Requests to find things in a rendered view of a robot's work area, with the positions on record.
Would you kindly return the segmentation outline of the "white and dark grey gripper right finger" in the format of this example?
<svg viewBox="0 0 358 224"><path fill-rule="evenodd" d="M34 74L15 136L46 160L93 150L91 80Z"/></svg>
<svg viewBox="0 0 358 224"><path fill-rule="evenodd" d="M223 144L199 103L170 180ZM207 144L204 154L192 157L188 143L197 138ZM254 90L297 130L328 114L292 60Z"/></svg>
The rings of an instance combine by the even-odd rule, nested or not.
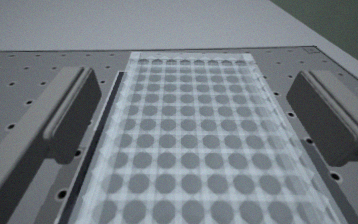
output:
<svg viewBox="0 0 358 224"><path fill-rule="evenodd" d="M329 166L358 162L358 97L328 70L301 70L286 99Z"/></svg>

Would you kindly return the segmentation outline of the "clear well plate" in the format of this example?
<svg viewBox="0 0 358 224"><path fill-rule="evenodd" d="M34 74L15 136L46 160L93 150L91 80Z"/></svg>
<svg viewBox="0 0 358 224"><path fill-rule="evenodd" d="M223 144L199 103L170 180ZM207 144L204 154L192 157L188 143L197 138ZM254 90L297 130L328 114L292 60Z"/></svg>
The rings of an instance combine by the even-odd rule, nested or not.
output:
<svg viewBox="0 0 358 224"><path fill-rule="evenodd" d="M348 222L251 54L131 52L68 224Z"/></svg>

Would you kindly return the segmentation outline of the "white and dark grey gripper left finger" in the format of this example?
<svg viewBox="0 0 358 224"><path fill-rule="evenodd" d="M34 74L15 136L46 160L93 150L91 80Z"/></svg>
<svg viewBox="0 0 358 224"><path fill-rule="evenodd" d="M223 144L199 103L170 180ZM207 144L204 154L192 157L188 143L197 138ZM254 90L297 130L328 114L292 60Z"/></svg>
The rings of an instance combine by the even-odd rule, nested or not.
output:
<svg viewBox="0 0 358 224"><path fill-rule="evenodd" d="M102 93L91 67L63 67L0 143L0 224L45 159L70 164Z"/></svg>

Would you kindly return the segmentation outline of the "grey perforated base plate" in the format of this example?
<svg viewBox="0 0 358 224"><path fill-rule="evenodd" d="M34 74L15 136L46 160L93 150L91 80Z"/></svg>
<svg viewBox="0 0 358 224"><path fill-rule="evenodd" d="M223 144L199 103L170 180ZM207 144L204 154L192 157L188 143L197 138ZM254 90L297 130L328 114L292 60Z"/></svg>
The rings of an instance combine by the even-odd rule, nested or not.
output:
<svg viewBox="0 0 358 224"><path fill-rule="evenodd" d="M45 159L7 224L54 224L118 71L131 52L251 54L348 224L358 224L358 162L329 166L286 99L301 70L329 70L358 97L358 77L317 46L0 50L0 143L63 67L91 67L102 97L74 159Z"/></svg>

